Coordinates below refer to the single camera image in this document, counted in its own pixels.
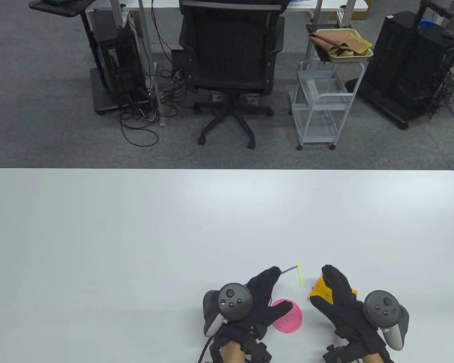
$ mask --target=chair base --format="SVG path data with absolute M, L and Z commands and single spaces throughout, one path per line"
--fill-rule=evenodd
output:
M 236 93 L 229 93 L 226 103 L 194 102 L 194 110 L 196 111 L 201 110 L 201 108 L 219 110 L 219 113 L 215 116 L 215 118 L 210 121 L 208 125 L 205 126 L 201 131 L 200 137 L 197 140 L 198 145 L 205 145 L 205 135 L 215 126 L 220 124 L 227 116 L 232 116 L 250 138 L 249 142 L 247 143 L 247 148 L 251 150 L 256 148 L 256 136 L 254 135 L 249 125 L 246 123 L 246 120 L 244 120 L 241 114 L 239 114 L 237 111 L 243 111 L 247 114 L 256 114 L 262 112 L 267 116 L 272 117 L 274 116 L 274 110 L 269 106 L 259 106 L 255 104 L 236 104 L 235 101 L 237 98 L 238 97 Z

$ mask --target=white sneaker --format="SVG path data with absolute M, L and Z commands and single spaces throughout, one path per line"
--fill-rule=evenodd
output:
M 246 100 L 248 104 L 259 105 L 259 94 L 258 93 L 250 93 L 246 94 Z
M 212 101 L 213 102 L 222 102 L 225 104 L 226 99 L 225 92 L 212 91 Z

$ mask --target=cart wheel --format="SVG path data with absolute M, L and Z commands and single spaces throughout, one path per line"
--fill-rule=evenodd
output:
M 407 130 L 409 128 L 409 124 L 408 123 L 402 123 L 402 122 L 398 122 L 397 123 L 397 126 L 400 130 Z

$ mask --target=wrist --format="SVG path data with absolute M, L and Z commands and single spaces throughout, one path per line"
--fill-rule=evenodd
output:
M 368 354 L 366 357 L 362 358 L 362 361 L 363 363 L 384 363 L 379 353 Z
M 220 355 L 224 363 L 244 363 L 246 354 L 242 351 L 241 345 L 230 341 L 220 349 Z

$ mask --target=computer tower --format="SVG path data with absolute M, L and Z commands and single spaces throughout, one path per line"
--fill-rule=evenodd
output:
M 437 24 L 414 24 L 405 11 L 386 17 L 358 95 L 398 122 L 434 112 L 454 62 L 454 40 Z
M 113 12 L 89 13 L 94 38 L 103 66 L 108 93 L 122 107 L 145 99 L 140 88 L 145 88 L 145 75 L 141 67 L 137 40 L 129 23 L 118 29 Z

